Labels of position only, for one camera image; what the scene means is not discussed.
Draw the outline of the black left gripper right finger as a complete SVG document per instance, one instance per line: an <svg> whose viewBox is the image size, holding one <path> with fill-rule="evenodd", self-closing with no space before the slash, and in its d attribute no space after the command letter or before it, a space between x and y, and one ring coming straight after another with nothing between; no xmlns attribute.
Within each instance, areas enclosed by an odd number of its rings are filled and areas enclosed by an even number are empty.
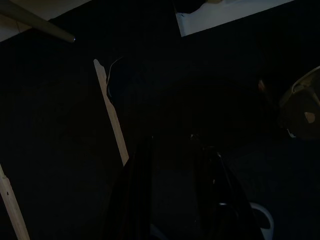
<svg viewBox="0 0 320 240"><path fill-rule="evenodd" d="M235 175L221 154L190 136L194 186L205 240L261 240L262 231Z"/></svg>

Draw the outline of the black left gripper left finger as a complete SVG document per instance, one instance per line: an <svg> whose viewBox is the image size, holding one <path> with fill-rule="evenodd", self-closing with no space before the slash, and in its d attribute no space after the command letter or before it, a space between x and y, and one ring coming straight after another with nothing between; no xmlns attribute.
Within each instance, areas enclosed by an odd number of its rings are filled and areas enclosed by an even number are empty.
<svg viewBox="0 0 320 240"><path fill-rule="evenodd" d="M115 182L104 222L106 240L148 240L151 228L153 138L136 147Z"/></svg>

